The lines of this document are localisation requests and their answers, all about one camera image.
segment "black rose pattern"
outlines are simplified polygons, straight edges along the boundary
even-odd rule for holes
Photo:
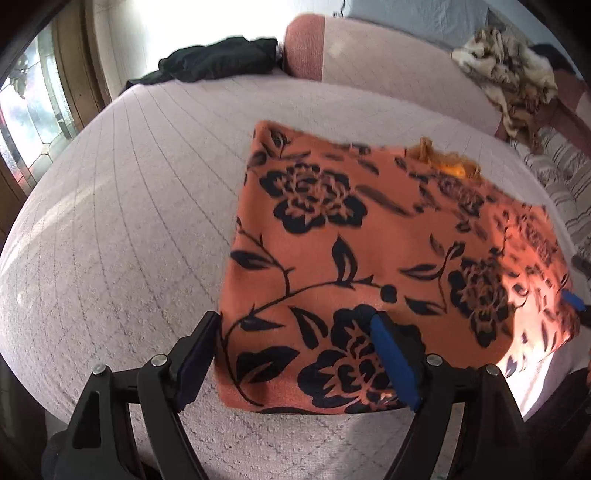
[[[500,266],[494,260],[462,258],[459,270],[447,279],[452,304],[465,318],[481,347],[496,340],[497,328],[509,318],[509,295],[503,286]]]
[[[484,198],[476,190],[445,174],[439,175],[437,185],[442,194],[457,202],[462,212],[472,217],[480,217],[480,207],[484,205]]]
[[[280,199],[273,214],[290,233],[306,233],[328,220],[339,226],[361,227],[367,208],[350,191],[343,173],[297,163],[285,171],[271,170],[260,179],[273,198]]]
[[[546,267],[549,267],[553,260],[553,255],[558,249],[552,245],[535,225],[528,219],[523,219],[519,224],[519,232],[523,239],[535,250]]]
[[[398,399],[379,362],[370,336],[376,310],[358,305],[337,310],[330,331],[333,349],[324,350],[316,362],[303,368],[298,386],[319,408],[345,408],[346,413],[364,413],[393,408]]]

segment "black cloth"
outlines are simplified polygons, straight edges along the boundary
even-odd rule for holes
[[[158,70],[146,76],[128,80],[123,92],[138,83],[153,85],[177,79],[197,82],[236,75],[268,73],[277,64],[277,39],[230,37],[213,45],[194,46],[177,50],[158,62]]]

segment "orange floral cloth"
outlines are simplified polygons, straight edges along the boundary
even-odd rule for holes
[[[215,361],[229,407],[401,407],[371,342],[381,310],[417,325],[427,353],[507,377],[579,328],[545,209],[404,148],[260,122],[230,257]]]

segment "bed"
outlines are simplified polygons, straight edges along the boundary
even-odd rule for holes
[[[509,194],[546,205],[565,256],[574,254],[553,202],[516,152],[457,119],[282,74],[136,86],[43,177],[0,258],[0,349],[49,412],[68,421],[95,362],[138,367],[216,308],[252,129],[261,119],[335,141],[411,145],[429,136],[438,149],[477,161]],[[584,278],[574,273],[573,281],[588,296]],[[588,345],[581,336],[510,379],[524,414],[583,360]],[[149,461],[137,408],[132,418]],[[212,479],[362,479],[383,476],[412,414],[231,410],[219,402],[210,372],[181,418]],[[458,407],[437,474],[449,466],[460,419]]]

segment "stained glass window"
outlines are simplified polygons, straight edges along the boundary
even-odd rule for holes
[[[49,25],[31,42],[0,89],[0,154],[26,194],[76,133]]]

